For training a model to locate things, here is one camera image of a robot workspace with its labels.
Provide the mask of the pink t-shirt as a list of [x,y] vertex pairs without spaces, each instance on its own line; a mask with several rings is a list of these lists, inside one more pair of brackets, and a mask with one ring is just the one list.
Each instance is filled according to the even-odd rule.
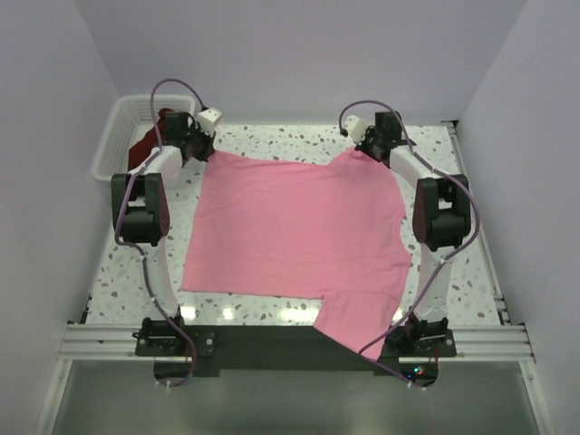
[[411,267],[405,207],[382,164],[325,165],[216,152],[206,166],[181,288],[318,299],[314,326],[375,360]]

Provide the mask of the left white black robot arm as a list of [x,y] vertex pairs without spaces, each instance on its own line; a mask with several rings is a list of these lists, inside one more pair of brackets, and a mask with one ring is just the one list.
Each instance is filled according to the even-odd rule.
[[213,154],[215,121],[220,115],[209,108],[197,115],[169,108],[157,114],[153,127],[130,146],[127,171],[111,177],[112,225],[115,243],[137,253],[150,309],[136,334],[138,345],[149,350],[158,346],[167,355],[178,355],[193,342],[169,277],[166,187],[189,160],[207,161]]

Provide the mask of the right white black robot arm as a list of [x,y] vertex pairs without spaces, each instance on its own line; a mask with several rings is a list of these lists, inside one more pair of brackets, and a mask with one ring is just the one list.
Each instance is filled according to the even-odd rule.
[[379,111],[369,124],[356,116],[344,123],[355,148],[384,164],[415,188],[412,232],[420,245],[419,288],[408,313],[383,337],[400,353],[425,355],[448,337],[448,291],[452,258],[471,233],[469,180],[447,175],[417,151],[398,112]]

